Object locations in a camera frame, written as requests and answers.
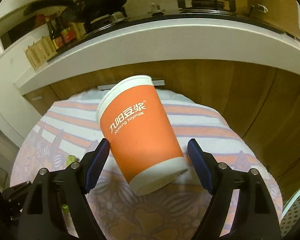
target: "screw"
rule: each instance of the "screw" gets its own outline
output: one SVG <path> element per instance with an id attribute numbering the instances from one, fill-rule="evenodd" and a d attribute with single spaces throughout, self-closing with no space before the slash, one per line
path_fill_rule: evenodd
<path id="1" fill-rule="evenodd" d="M 251 169 L 251 173 L 253 175 L 258 175 L 259 174 L 259 171 L 257 169 Z"/>
<path id="2" fill-rule="evenodd" d="M 220 169 L 222 169 L 222 170 L 225 170 L 225 169 L 227 168 L 227 164 L 225 164 L 225 163 L 219 163 L 219 164 L 218 164 L 218 167 L 219 167 Z"/>
<path id="3" fill-rule="evenodd" d="M 46 173 L 47 173 L 47 169 L 46 168 L 42 168 L 42 169 L 39 170 L 39 174 L 40 175 L 44 175 Z"/>
<path id="4" fill-rule="evenodd" d="M 80 166 L 80 163 L 78 163 L 78 162 L 71 163 L 71 165 L 70 165 L 71 169 L 74 169 L 74 170 L 79 168 L 79 166 Z"/>

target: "soy sauce bottle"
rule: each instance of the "soy sauce bottle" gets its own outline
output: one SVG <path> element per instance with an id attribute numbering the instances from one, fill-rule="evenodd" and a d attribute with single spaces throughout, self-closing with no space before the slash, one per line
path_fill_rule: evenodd
<path id="1" fill-rule="evenodd" d="M 54 28 L 52 21 L 50 21 L 50 19 L 48 17 L 46 18 L 46 22 L 48 25 L 49 35 L 52 40 L 52 44 L 53 44 L 54 48 L 56 49 L 56 51 L 59 51 L 59 49 L 64 46 L 64 42 L 62 40 L 62 35 L 59 30 L 56 30 Z"/>
<path id="2" fill-rule="evenodd" d="M 74 30 L 70 26 L 66 26 L 61 18 L 58 16 L 56 18 L 56 24 L 60 29 L 62 39 L 66 45 L 71 45 L 75 42 L 76 36 Z"/>

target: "bottle label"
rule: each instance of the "bottle label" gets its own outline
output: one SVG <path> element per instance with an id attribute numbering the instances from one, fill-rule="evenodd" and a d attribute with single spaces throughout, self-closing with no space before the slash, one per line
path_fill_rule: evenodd
<path id="1" fill-rule="evenodd" d="M 65 28 L 61 31 L 61 35 L 63 36 L 63 40 L 65 43 L 75 39 L 75 32 L 71 27 Z"/>
<path id="2" fill-rule="evenodd" d="M 61 37 L 55 38 L 52 40 L 54 48 L 57 50 L 64 45 Z"/>

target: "blue gripper pad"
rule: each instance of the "blue gripper pad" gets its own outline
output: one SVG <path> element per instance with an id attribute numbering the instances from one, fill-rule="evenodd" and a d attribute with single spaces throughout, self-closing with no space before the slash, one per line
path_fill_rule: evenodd
<path id="1" fill-rule="evenodd" d="M 87 168 L 86 171 L 84 188 L 87 192 L 95 188 L 103 166 L 105 166 L 106 160 L 109 156 L 109 152 L 109 141 L 103 138 L 99 143 L 98 147 L 95 149 L 95 156 L 92 159 L 91 165 Z"/>
<path id="2" fill-rule="evenodd" d="M 195 139 L 188 142 L 188 156 L 192 162 L 195 172 L 197 173 L 202 187 L 210 194 L 213 192 L 212 172 L 205 161 L 204 154 Z"/>

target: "table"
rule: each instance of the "table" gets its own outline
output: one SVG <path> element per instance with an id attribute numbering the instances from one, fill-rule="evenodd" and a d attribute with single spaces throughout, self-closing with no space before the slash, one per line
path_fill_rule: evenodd
<path id="1" fill-rule="evenodd" d="M 259 170 L 281 217 L 279 187 L 253 152 L 214 109 L 193 103 L 183 95 L 157 90 L 189 171 L 169 185 L 144 196 L 135 196 L 110 153 L 97 186 L 86 196 L 90 208 L 107 239 L 191 239 L 211 200 L 202 189 L 187 157 L 187 143 L 195 138 L 203 151 L 232 169 Z M 68 155 L 80 160 L 103 138 L 96 122 L 96 109 L 106 91 L 83 92 L 58 101 L 33 127 L 15 160 L 10 185 L 33 181 L 40 168 L 66 168 Z M 230 231 L 238 190 L 232 196 L 221 235 Z M 76 236 L 70 215 L 65 215 L 69 233 Z"/>

